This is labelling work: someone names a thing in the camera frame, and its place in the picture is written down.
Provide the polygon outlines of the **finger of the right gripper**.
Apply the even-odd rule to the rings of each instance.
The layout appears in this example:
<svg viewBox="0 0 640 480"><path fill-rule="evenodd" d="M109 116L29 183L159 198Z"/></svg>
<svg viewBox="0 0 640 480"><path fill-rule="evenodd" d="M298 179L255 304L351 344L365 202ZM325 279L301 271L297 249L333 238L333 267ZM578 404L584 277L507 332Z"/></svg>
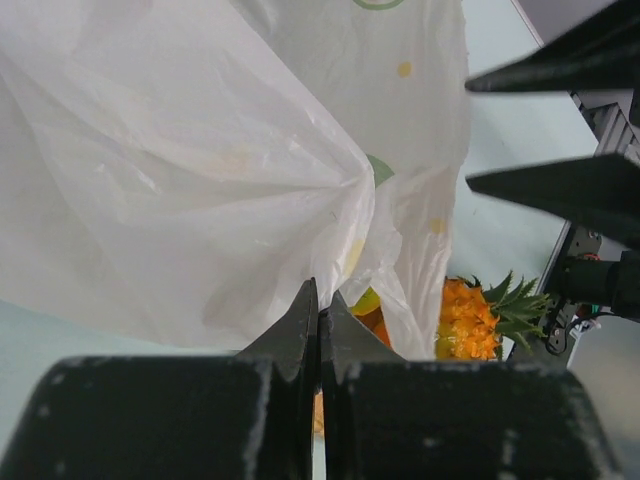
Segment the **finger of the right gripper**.
<svg viewBox="0 0 640 480"><path fill-rule="evenodd" d="M481 195L541 210L639 248L639 164L620 153L470 175Z"/></svg>
<svg viewBox="0 0 640 480"><path fill-rule="evenodd" d="M474 93L627 90L639 86L639 3L616 1L520 60L470 77Z"/></svg>

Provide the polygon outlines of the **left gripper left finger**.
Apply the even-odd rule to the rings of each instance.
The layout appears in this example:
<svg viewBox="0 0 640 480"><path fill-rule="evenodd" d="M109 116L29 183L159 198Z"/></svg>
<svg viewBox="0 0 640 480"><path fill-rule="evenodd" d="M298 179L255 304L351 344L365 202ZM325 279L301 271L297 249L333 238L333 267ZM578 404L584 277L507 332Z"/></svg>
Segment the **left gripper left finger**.
<svg viewBox="0 0 640 480"><path fill-rule="evenodd" d="M36 384L5 479L308 479L318 294L232 355L76 356Z"/></svg>

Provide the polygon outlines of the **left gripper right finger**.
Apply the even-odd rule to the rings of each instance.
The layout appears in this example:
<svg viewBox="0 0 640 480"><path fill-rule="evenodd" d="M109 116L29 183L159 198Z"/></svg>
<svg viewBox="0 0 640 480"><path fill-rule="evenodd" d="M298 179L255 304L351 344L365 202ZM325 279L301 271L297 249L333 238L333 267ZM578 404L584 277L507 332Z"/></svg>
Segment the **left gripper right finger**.
<svg viewBox="0 0 640 480"><path fill-rule="evenodd" d="M566 370L408 361L335 296L319 317L331 479L619 479L594 407Z"/></svg>

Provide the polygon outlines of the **white plastic bag lemon print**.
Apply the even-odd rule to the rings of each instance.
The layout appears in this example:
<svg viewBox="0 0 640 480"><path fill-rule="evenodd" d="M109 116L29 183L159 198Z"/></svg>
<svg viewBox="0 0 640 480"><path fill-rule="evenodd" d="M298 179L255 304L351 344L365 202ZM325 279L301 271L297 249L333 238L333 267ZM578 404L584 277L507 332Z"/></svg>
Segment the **white plastic bag lemon print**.
<svg viewBox="0 0 640 480"><path fill-rule="evenodd" d="M314 279L431 359L467 73L458 1L5 1L1 297L240 349Z"/></svg>

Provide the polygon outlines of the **fake pineapple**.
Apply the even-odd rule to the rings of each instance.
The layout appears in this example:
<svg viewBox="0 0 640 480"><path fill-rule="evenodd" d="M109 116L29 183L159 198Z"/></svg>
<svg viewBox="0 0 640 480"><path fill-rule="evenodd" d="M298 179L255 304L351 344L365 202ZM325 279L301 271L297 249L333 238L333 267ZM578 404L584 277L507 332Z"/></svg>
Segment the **fake pineapple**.
<svg viewBox="0 0 640 480"><path fill-rule="evenodd" d="M538 326L549 307L549 296L534 292L536 279L512 285L513 274L495 287L484 288L478 278L445 280L436 334L439 360L491 361L503 355L509 339L532 353L529 339L542 338Z"/></svg>

